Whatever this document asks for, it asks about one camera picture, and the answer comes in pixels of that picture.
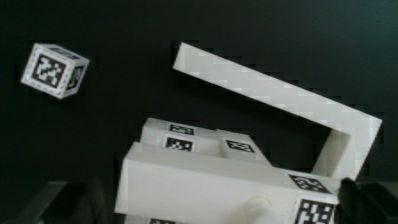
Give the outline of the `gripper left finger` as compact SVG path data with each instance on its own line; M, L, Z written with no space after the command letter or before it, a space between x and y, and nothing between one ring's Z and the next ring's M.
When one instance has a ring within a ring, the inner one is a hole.
M101 181L49 181L10 224L108 224Z

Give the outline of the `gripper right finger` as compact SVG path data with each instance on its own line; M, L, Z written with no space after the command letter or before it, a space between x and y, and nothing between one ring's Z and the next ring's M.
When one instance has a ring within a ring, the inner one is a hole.
M398 182L341 181L335 224L398 224Z

